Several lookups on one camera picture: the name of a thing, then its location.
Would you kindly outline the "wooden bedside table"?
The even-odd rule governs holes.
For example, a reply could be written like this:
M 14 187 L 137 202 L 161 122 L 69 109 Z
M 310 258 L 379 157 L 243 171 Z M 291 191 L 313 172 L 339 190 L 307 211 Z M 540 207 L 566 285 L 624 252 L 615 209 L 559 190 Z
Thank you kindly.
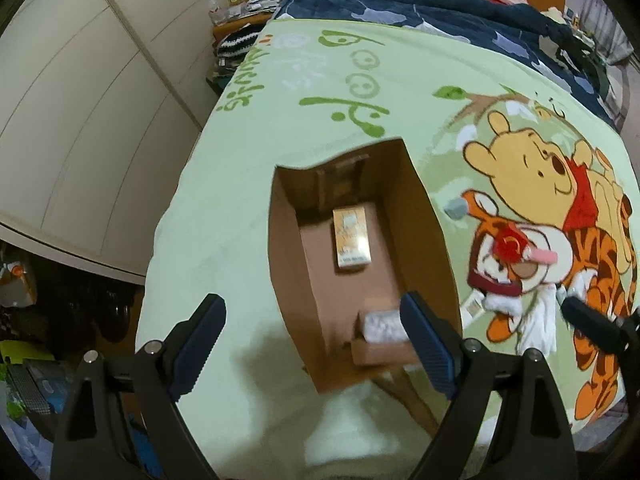
M 259 13 L 246 16 L 245 18 L 238 18 L 237 20 L 228 21 L 224 24 L 215 25 L 212 30 L 214 41 L 219 42 L 223 40 L 225 36 L 232 34 L 232 32 L 236 32 L 246 25 L 266 24 L 270 20 L 270 18 L 272 18 L 272 13 Z

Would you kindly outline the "navy patterned duvet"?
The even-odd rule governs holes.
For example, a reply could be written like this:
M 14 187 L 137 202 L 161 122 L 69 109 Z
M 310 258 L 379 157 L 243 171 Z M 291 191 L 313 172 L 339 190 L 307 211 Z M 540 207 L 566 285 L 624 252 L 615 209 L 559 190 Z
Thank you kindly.
M 528 4 L 486 0 L 283 0 L 275 18 L 378 23 L 419 29 L 513 58 L 614 124 L 597 82 L 596 62 L 561 25 Z

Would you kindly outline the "cream wardrobe doors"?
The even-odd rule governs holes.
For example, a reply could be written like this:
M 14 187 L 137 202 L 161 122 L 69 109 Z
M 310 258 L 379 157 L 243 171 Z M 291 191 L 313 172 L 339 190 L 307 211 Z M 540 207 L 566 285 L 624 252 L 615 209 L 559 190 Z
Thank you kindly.
M 1 236 L 142 283 L 216 98 L 208 0 L 25 0 L 1 36 Z

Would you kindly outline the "red cube box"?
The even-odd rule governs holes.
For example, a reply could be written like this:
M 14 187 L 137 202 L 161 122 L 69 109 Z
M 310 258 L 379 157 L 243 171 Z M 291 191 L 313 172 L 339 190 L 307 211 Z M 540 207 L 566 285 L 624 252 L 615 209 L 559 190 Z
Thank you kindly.
M 528 237 L 516 226 L 509 224 L 495 236 L 492 253 L 503 263 L 520 263 L 524 260 L 528 245 Z

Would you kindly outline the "pink hair comb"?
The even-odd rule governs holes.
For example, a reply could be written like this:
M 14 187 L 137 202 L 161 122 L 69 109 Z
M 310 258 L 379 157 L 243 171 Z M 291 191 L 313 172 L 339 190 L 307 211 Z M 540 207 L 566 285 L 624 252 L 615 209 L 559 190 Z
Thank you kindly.
M 524 249 L 522 259 L 524 261 L 551 266 L 558 262 L 558 254 L 553 250 L 538 248 L 534 245 L 527 245 Z

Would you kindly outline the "brown cardboard box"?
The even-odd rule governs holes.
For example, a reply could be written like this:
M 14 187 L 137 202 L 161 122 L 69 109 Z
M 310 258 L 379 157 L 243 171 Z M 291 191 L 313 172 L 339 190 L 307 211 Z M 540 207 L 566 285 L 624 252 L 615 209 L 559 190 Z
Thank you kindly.
M 461 327 L 444 233 L 403 140 L 277 167 L 268 258 L 286 329 L 320 393 L 416 363 L 408 342 L 369 342 L 361 329 L 407 292 Z

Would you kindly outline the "small blue-grey block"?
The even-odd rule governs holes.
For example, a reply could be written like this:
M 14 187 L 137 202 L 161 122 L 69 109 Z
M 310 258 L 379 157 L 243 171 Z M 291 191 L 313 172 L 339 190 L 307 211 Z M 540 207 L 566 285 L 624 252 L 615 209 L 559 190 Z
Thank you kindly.
M 450 219 L 461 220 L 469 214 L 469 204 L 465 198 L 455 197 L 444 207 L 444 211 Z

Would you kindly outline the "yellow small carton box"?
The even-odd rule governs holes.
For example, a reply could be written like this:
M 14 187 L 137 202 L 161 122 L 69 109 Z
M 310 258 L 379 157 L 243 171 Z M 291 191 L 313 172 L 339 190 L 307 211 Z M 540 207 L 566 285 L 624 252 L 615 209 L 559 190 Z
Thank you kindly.
M 336 262 L 340 269 L 367 266 L 371 249 L 366 210 L 362 205 L 333 211 Z

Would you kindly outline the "green Winnie Pooh blanket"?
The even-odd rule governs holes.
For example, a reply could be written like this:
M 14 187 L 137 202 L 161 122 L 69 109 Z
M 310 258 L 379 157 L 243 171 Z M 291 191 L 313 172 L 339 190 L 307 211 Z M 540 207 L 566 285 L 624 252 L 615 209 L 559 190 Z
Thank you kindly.
M 561 318 L 637 309 L 639 189 L 620 135 L 542 64 L 460 37 L 279 18 L 219 98 L 155 232 L 138 338 L 206 295 L 226 325 L 179 403 L 222 478 L 412 466 L 447 401 L 367 314 L 415 290 L 494 351 L 538 349 L 573 429 L 624 394 Z

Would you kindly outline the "black white knitted cloth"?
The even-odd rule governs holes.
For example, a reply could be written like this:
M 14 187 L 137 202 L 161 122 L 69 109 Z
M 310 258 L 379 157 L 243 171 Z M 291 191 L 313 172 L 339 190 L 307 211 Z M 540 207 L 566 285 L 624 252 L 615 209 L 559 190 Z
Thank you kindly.
M 226 60 L 242 60 L 254 46 L 257 38 L 264 29 L 264 24 L 247 24 L 225 36 L 215 49 L 217 58 Z

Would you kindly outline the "white cream tube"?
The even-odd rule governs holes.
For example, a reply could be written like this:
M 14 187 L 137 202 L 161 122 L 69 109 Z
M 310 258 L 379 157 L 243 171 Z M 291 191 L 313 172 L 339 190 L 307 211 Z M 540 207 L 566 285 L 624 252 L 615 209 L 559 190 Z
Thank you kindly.
M 462 330 L 466 330 L 486 313 L 483 306 L 484 299 L 485 295 L 482 292 L 473 289 L 460 304 Z

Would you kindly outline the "clear plastic bottle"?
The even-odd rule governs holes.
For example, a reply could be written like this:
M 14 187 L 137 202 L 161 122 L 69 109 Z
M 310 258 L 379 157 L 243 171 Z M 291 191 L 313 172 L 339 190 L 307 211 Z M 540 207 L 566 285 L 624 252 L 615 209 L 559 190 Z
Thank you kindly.
M 226 20 L 226 10 L 217 0 L 207 0 L 207 13 L 214 25 L 220 25 Z

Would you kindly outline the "white cotton glove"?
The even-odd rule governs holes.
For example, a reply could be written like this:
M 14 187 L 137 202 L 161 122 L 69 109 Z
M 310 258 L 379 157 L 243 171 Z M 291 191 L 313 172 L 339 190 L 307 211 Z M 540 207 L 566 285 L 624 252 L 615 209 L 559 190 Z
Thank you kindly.
M 526 350 L 536 349 L 545 358 L 556 351 L 556 287 L 540 285 L 536 296 L 518 329 L 516 353 L 522 356 Z

